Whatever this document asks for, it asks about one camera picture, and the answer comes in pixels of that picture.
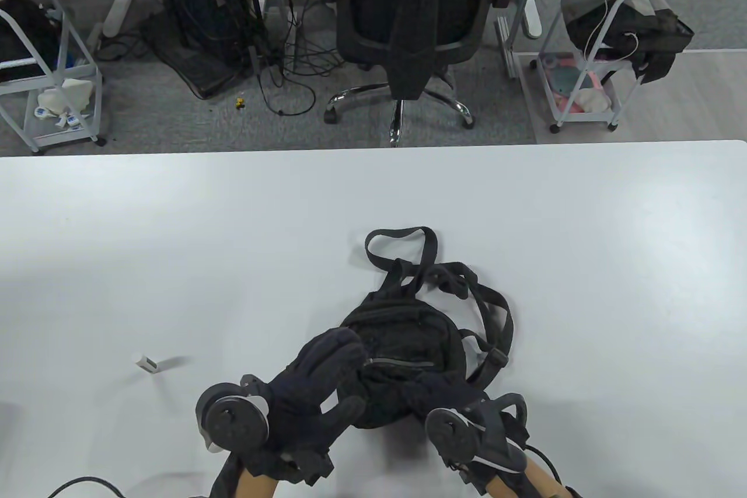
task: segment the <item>small white object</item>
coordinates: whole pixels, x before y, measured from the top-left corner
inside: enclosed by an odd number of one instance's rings
[[[81,114],[81,116],[84,119],[88,119],[88,114]],[[81,122],[78,121],[78,117],[76,117],[74,114],[70,114],[70,116],[67,117],[67,125],[69,127],[74,127],[76,124],[80,124]]]
[[[139,352],[135,352],[132,355],[132,361],[135,362],[135,365],[138,365],[139,367],[141,367],[141,369],[147,371],[147,373],[158,372],[158,364],[151,360],[149,357],[145,356],[145,354],[139,354]]]
[[[47,89],[39,94],[37,98],[39,106],[48,109],[54,114],[66,113],[67,109],[82,111],[88,106],[91,93],[93,92],[93,82],[90,79],[67,78],[62,82],[62,89],[72,107],[67,106],[67,103],[56,88]]]
[[[54,126],[56,126],[58,128],[64,128],[66,124],[67,124],[67,113],[62,113],[60,115],[59,121],[57,121],[56,123],[54,123]]]
[[[603,89],[579,89],[575,102],[585,113],[605,113],[612,108],[612,100]]]
[[[37,107],[34,109],[34,116],[37,119],[56,119],[59,115],[54,114],[46,107]]]

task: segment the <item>black bag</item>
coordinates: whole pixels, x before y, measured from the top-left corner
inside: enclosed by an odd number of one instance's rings
[[[417,231],[425,235],[421,262],[385,259],[368,246],[377,236],[402,239]],[[357,428],[378,428],[410,413],[400,386],[420,372],[458,372],[466,378],[467,365],[462,339],[475,337],[486,356],[467,383],[481,391],[488,387],[508,362],[513,338],[513,320],[504,296],[477,282],[477,275],[462,263],[436,264],[438,240],[430,228],[376,229],[366,237],[366,254],[371,263],[386,271],[381,288],[371,292],[342,322],[358,333],[368,350],[369,360],[338,388],[339,399],[351,395],[366,400],[366,410],[354,424]],[[409,277],[409,284],[403,282]],[[485,339],[469,329],[459,329],[445,314],[416,295],[424,284],[466,300],[471,294],[485,325]],[[501,327],[497,310],[505,309]]]
[[[32,0],[3,0],[0,2],[0,9],[16,20],[49,68],[56,69],[60,29],[48,20],[44,10]],[[29,49],[24,46],[11,26],[0,19],[0,61],[20,60],[30,56]],[[0,83],[43,75],[44,72],[36,64],[5,68],[0,70]]]

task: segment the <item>chrome chair leg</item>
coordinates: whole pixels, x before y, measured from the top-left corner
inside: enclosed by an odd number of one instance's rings
[[[337,109],[334,106],[337,105],[337,103],[340,103],[342,100],[345,100],[348,97],[353,97],[362,93],[373,92],[373,90],[384,89],[387,87],[389,87],[389,84],[384,82],[370,83],[368,85],[360,85],[359,87],[342,90],[338,94],[333,95],[333,97],[331,97],[329,102],[326,104],[326,108],[324,110],[324,122],[326,122],[326,124],[338,124],[340,119],[337,116]]]
[[[389,126],[389,148],[397,148],[402,136],[402,117],[405,112],[405,102],[397,99],[395,112],[392,114],[392,124]]]
[[[471,130],[474,128],[474,117],[472,116],[472,113],[470,113],[470,110],[467,108],[466,105],[464,105],[463,103],[459,103],[459,101],[457,101],[456,99],[449,99],[445,95],[432,92],[429,89],[426,89],[425,93],[429,95],[430,97],[432,97],[433,99],[440,101],[441,103],[445,105],[450,106],[457,113],[461,114],[462,127],[466,128],[467,130]]]

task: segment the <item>black disc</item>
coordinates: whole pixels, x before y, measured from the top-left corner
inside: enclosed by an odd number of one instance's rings
[[[425,432],[438,455],[453,463],[469,463],[480,449],[477,428],[451,410],[432,410],[425,420]]]
[[[215,445],[232,452],[256,450],[267,441],[264,415],[241,396],[214,402],[205,415],[205,430]]]

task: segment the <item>black strap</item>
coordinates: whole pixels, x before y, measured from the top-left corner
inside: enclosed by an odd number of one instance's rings
[[[413,264],[404,259],[387,259],[372,253],[369,249],[371,241],[377,236],[390,239],[403,239],[418,231],[424,234],[423,252],[421,260]],[[387,275],[381,288],[371,292],[366,300],[386,300],[387,298],[414,298],[423,284],[437,285],[441,292],[453,294],[460,300],[466,300],[471,294],[480,311],[480,319],[485,327],[485,338],[480,337],[469,329],[461,329],[462,338],[475,337],[481,351],[486,352],[485,360],[472,372],[467,382],[483,391],[495,378],[499,370],[508,364],[508,354],[513,341],[514,323],[508,301],[496,290],[486,287],[477,281],[469,266],[463,263],[436,264],[438,256],[438,238],[435,232],[420,226],[406,229],[374,229],[365,241],[368,260]],[[413,280],[406,285],[402,282],[409,277]],[[506,321],[501,326],[497,308],[505,309]]]
[[[413,264],[408,260],[404,259],[387,259],[379,257],[375,253],[372,253],[369,249],[369,245],[374,238],[378,236],[389,237],[390,239],[403,239],[411,236],[412,234],[422,231],[424,235],[423,241],[423,252],[421,253],[421,260],[417,264]],[[408,285],[402,285],[408,277],[416,277],[418,271],[422,268],[430,268],[435,263],[435,258],[438,255],[438,238],[435,236],[433,229],[420,226],[419,228],[406,228],[406,229],[374,229],[368,236],[366,236],[365,242],[366,255],[371,264],[376,268],[382,269],[386,272],[384,282],[382,282],[381,288],[376,292],[372,292],[368,295],[369,300],[380,300],[381,298],[394,298],[394,297],[413,297],[421,289],[421,284],[416,284],[417,279]]]
[[[508,301],[496,290],[478,283],[477,275],[463,263],[435,265],[427,281],[460,300],[466,300],[472,293],[485,327],[485,339],[469,329],[460,329],[459,333],[462,338],[474,337],[480,350],[487,353],[485,360],[467,378],[467,383],[483,391],[509,361],[514,324]],[[506,321],[502,327],[496,307],[506,309]]]

